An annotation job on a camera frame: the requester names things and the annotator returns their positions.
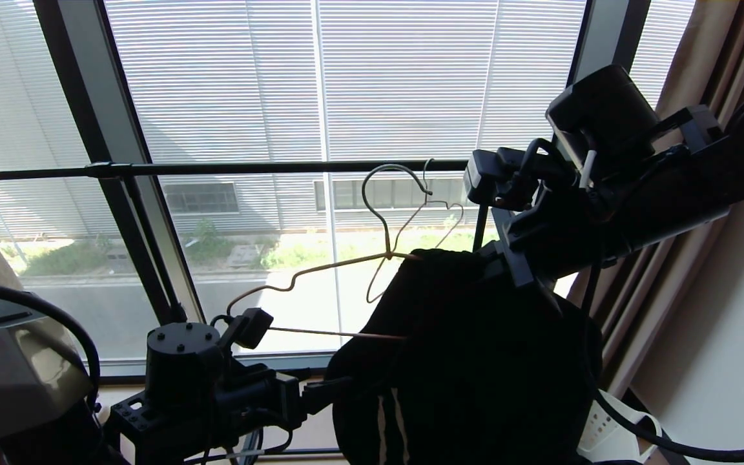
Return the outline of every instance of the white stripe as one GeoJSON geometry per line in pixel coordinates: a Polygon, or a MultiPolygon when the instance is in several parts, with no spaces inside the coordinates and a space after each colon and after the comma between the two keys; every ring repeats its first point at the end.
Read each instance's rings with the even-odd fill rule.
{"type": "Polygon", "coordinates": [[[378,465],[386,464],[386,416],[384,415],[384,397],[378,396],[378,437],[380,438],[380,450],[378,450],[378,465]]]}
{"type": "Polygon", "coordinates": [[[395,421],[398,422],[398,430],[401,432],[401,439],[404,441],[404,465],[409,463],[409,444],[407,443],[407,429],[404,426],[404,413],[401,412],[401,402],[398,400],[398,388],[393,387],[392,397],[395,398],[395,421]]]}

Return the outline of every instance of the building window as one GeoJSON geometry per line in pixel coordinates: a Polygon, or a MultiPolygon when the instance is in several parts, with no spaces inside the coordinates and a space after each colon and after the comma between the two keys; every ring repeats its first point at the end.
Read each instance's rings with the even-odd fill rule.
{"type": "MultiPolygon", "coordinates": [[[[432,192],[430,200],[460,203],[464,200],[464,186],[460,179],[428,180],[432,192]]],[[[362,180],[334,181],[335,209],[365,209],[360,188],[362,180]]],[[[424,194],[414,180],[370,180],[366,183],[366,198],[376,209],[416,209],[424,202],[424,194]]],[[[326,209],[323,182],[315,182],[315,204],[318,211],[326,209]]]]}
{"type": "Polygon", "coordinates": [[[240,211],[233,183],[164,185],[163,191],[172,214],[219,214],[240,211]]]}

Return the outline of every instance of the white cable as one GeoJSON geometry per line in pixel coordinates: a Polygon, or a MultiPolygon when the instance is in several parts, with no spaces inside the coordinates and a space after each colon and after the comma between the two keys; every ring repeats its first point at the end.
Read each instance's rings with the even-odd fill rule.
{"type": "Polygon", "coordinates": [[[590,171],[593,170],[594,161],[596,161],[596,150],[588,150],[587,158],[584,159],[584,167],[581,170],[581,178],[579,178],[579,189],[587,191],[588,183],[590,183],[590,171]]]}

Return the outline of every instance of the corrugated metal wall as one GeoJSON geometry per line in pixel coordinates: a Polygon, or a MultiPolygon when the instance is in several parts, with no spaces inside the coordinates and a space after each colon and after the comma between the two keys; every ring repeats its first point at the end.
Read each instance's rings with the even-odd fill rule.
{"type": "MultiPolygon", "coordinates": [[[[584,10],[545,0],[106,3],[159,162],[396,161],[524,147],[550,134],[544,110],[564,87],[584,10]]],[[[650,6],[632,75],[652,103],[692,4],[650,6]]],[[[32,5],[0,2],[0,168],[86,162],[32,5]]],[[[239,233],[325,226],[315,180],[322,176],[161,182],[235,183],[239,214],[174,215],[178,232],[190,234],[202,218],[239,233]]],[[[16,236],[116,234],[94,180],[0,182],[0,212],[16,236]]],[[[411,211],[384,214],[398,224],[411,211]]],[[[428,211],[415,223],[448,216],[428,211]]],[[[338,211],[335,221],[377,224],[357,211],[338,211]]]]}

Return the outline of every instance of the black garment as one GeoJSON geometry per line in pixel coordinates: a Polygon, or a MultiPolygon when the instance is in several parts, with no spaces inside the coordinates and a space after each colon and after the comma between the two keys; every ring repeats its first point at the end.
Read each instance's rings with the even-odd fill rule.
{"type": "Polygon", "coordinates": [[[413,254],[422,260],[402,263],[362,330],[408,339],[354,338],[325,374],[354,380],[333,406],[349,463],[582,463],[575,451],[591,399],[579,309],[556,297],[558,317],[536,289],[485,280],[488,259],[477,254],[413,254]]]}

